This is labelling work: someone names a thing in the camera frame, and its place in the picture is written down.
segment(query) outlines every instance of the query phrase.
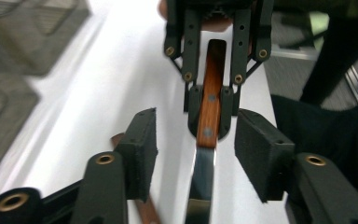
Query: knife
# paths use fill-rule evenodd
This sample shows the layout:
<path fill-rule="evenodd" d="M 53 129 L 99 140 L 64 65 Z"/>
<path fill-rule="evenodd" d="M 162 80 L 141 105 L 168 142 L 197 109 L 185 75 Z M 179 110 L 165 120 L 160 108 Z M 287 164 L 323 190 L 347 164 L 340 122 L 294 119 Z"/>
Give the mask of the knife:
<path fill-rule="evenodd" d="M 206 224 L 210 219 L 226 47 L 226 41 L 223 40 L 212 39 L 208 44 L 186 224 Z"/>

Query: black bracket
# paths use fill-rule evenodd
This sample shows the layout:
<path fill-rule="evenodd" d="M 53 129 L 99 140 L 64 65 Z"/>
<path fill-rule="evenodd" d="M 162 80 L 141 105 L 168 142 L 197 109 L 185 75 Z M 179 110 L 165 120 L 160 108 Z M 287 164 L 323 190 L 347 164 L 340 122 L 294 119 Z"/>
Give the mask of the black bracket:
<path fill-rule="evenodd" d="M 281 200 L 292 224 L 358 223 L 358 191 L 329 159 L 295 145 L 261 115 L 240 110 L 236 156 L 260 201 Z"/>
<path fill-rule="evenodd" d="M 202 96 L 202 86 L 197 86 L 202 22 L 216 14 L 233 20 L 230 83 L 229 86 L 223 87 L 220 99 L 221 139 L 229 132 L 231 116 L 238 114 L 241 85 L 270 55 L 272 7 L 273 0 L 167 0 L 168 18 L 164 53 L 173 61 L 185 82 L 184 111 L 189 114 L 188 128 L 194 136 L 197 134 Z M 249 53 L 250 33 L 253 50 Z M 175 59 L 181 56 L 182 67 L 175 62 Z M 247 70 L 250 59 L 254 59 L 256 63 Z"/>
<path fill-rule="evenodd" d="M 89 159 L 82 180 L 44 199 L 37 189 L 0 195 L 0 224 L 128 223 L 127 200 L 144 202 L 158 154 L 156 109 L 135 115 L 113 152 Z"/>

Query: white surface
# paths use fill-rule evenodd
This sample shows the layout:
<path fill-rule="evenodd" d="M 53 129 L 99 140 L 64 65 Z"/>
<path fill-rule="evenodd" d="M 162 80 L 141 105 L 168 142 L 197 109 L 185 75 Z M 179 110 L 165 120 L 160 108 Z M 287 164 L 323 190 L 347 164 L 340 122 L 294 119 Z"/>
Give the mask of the white surface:
<path fill-rule="evenodd" d="M 32 187 L 46 197 L 76 182 L 87 160 L 111 150 L 110 137 L 124 132 L 135 113 L 156 107 L 151 195 L 162 223 L 184 223 L 195 139 L 182 111 L 184 83 L 162 55 L 165 21 L 157 4 L 90 2 L 94 15 L 55 68 L 44 78 L 29 77 L 40 102 L 0 164 L 0 193 Z M 200 64 L 212 36 L 230 43 L 230 31 L 203 33 Z M 241 107 L 273 122 L 263 67 L 243 86 Z M 262 204 L 235 158 L 235 124 L 217 148 L 212 223 L 287 223 L 283 203 Z M 129 209 L 130 223 L 140 223 L 132 202 Z"/>

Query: knife handle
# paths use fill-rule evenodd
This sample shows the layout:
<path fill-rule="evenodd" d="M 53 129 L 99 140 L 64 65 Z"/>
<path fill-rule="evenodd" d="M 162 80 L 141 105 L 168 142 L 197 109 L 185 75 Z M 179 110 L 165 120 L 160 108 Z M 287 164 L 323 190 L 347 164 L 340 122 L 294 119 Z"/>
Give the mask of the knife handle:
<path fill-rule="evenodd" d="M 225 72 L 226 41 L 212 39 L 208 44 L 203 82 L 197 147 L 215 148 L 220 124 L 220 91 Z"/>

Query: metal bolt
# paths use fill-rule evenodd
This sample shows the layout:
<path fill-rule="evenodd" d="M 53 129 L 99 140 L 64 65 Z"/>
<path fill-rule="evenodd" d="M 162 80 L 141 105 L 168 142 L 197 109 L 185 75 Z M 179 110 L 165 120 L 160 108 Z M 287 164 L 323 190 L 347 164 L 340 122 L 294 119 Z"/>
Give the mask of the metal bolt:
<path fill-rule="evenodd" d="M 265 57 L 267 57 L 267 55 L 268 55 L 268 53 L 267 53 L 267 51 L 266 51 L 265 49 L 261 49 L 261 50 L 258 52 L 258 56 L 259 56 L 260 58 L 265 58 Z"/>
<path fill-rule="evenodd" d="M 191 78 L 193 77 L 193 74 L 191 72 L 185 73 L 184 79 L 185 81 L 191 81 Z"/>
<path fill-rule="evenodd" d="M 115 157 L 112 155 L 102 155 L 97 159 L 97 164 L 105 165 L 115 160 Z"/>
<path fill-rule="evenodd" d="M 26 193 L 9 195 L 0 202 L 0 212 L 8 212 L 21 207 L 28 201 L 28 198 L 29 196 Z"/>
<path fill-rule="evenodd" d="M 235 79 L 235 83 L 237 83 L 237 84 L 241 84 L 243 81 L 241 74 L 237 74 L 234 79 Z"/>
<path fill-rule="evenodd" d="M 171 56 L 175 53 L 175 49 L 173 47 L 168 47 L 167 49 L 165 49 L 165 54 L 167 56 Z"/>
<path fill-rule="evenodd" d="M 319 157 L 315 157 L 315 156 L 308 156 L 305 160 L 312 165 L 317 165 L 317 166 L 325 166 L 326 165 L 325 160 L 323 160 Z"/>

